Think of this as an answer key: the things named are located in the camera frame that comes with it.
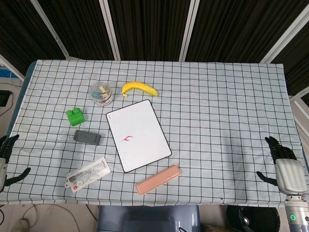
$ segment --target checkered tablecloth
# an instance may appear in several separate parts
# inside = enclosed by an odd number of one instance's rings
[[[88,89],[106,81],[112,104],[95,105]],[[159,97],[121,87],[139,81]],[[166,159],[124,173],[106,113],[149,99],[172,150]],[[79,107],[86,122],[72,127],[66,111]],[[102,136],[100,145],[73,140],[76,130]],[[8,177],[31,167],[20,183],[4,188],[0,203],[92,203],[115,205],[278,205],[285,196],[262,182],[256,171],[275,177],[266,136],[290,147],[303,163],[284,81],[275,64],[154,61],[37,61],[12,135],[19,134]],[[69,172],[105,157],[111,173],[72,193]],[[178,164],[181,176],[144,196],[135,185]]]

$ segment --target green lego brick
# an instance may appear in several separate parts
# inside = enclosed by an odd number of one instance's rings
[[[84,115],[80,108],[74,108],[73,110],[68,110],[67,116],[68,116],[71,126],[73,127],[85,122]]]

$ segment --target black trash bin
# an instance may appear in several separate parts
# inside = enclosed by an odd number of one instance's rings
[[[226,216],[230,225],[242,232],[278,232],[280,229],[276,208],[229,205]]]
[[[97,232],[200,232],[197,205],[101,206]]]

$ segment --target cable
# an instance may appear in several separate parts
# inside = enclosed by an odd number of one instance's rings
[[[79,229],[79,226],[78,226],[78,224],[77,224],[77,221],[76,221],[76,219],[75,219],[73,213],[71,213],[70,210],[68,210],[68,209],[66,209],[65,207],[62,207],[62,206],[60,206],[60,205],[58,205],[58,204],[34,204],[32,207],[30,207],[30,208],[24,213],[24,215],[23,215],[23,217],[22,217],[22,219],[25,219],[25,214],[26,214],[30,209],[32,209],[32,208],[35,209],[35,212],[36,212],[36,220],[35,220],[34,224],[33,224],[32,226],[30,226],[30,228],[31,228],[31,227],[34,227],[34,226],[36,225],[36,223],[38,222],[39,217],[38,217],[38,211],[37,211],[36,207],[39,206],[39,205],[52,205],[52,206],[57,206],[57,207],[59,207],[59,208],[62,208],[62,209],[64,209],[64,210],[66,210],[67,212],[69,212],[69,213],[71,214],[72,218],[74,219],[78,231],[81,232],[81,230]]]
[[[37,208],[35,207],[35,205],[33,205],[32,207],[30,207],[29,209],[27,209],[27,210],[25,211],[23,217],[22,217],[22,219],[24,219],[26,213],[27,213],[30,209],[32,209],[32,208],[35,209],[35,222],[33,223],[32,226],[30,226],[30,228],[34,227],[34,226],[37,224],[38,220],[39,220],[38,211],[37,211]]]
[[[4,213],[3,213],[3,211],[1,209],[0,209],[0,213],[2,214],[2,221],[0,222],[0,225],[2,225],[2,223],[4,222]]]
[[[92,217],[98,221],[98,219],[96,218],[96,216],[92,213],[92,211],[90,210],[89,206],[86,204],[87,209],[89,210],[89,212],[91,213]]]
[[[1,82],[0,85],[1,85],[1,84],[14,86],[14,85],[12,85],[12,84],[10,84],[10,83],[5,83],[5,82]]]
[[[12,107],[13,107],[13,99],[14,99],[14,93],[12,93],[12,103],[11,103],[11,107],[9,109],[7,109],[6,111],[4,111],[2,114],[0,114],[0,117],[2,115],[4,115],[6,112],[8,112]]]
[[[10,73],[10,80],[11,80],[11,84],[12,84],[15,88],[17,88],[17,87],[21,88],[21,86],[16,86],[16,85],[13,83],[13,80],[12,80],[12,72]]]
[[[179,229],[180,232],[187,232],[185,229],[183,229],[181,227],[179,227],[178,229]]]

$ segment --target pink pencil case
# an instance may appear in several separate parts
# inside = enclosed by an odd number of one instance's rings
[[[167,169],[139,182],[136,185],[136,190],[139,195],[144,195],[151,190],[160,187],[163,184],[166,184],[168,181],[175,179],[176,177],[180,176],[180,170],[176,164],[168,167]]]

